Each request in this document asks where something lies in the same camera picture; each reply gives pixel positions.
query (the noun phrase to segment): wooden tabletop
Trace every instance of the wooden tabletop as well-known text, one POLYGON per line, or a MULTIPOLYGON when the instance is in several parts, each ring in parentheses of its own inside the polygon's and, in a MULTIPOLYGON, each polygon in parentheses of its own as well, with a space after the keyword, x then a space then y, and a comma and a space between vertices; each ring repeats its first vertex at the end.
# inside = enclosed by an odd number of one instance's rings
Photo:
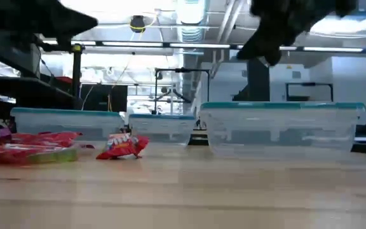
POLYGON ((224 159, 196 146, 0 167, 0 228, 363 229, 366 160, 224 159))

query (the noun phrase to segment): container lid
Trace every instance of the container lid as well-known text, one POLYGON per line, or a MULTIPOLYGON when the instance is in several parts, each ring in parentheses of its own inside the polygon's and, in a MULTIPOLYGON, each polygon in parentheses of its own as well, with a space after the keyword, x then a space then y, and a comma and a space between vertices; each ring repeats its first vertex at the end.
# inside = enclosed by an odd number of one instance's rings
POLYGON ((80 111, 80 110, 42 109, 42 108, 12 108, 11 110, 12 116, 15 116, 20 113, 121 117, 118 112, 109 112, 109 111, 80 111))
POLYGON ((131 118, 157 118, 157 119, 167 119, 167 120, 194 120, 192 115, 169 115, 169 114, 130 114, 131 118))
POLYGON ((361 109, 361 102, 206 102, 201 109, 361 109))

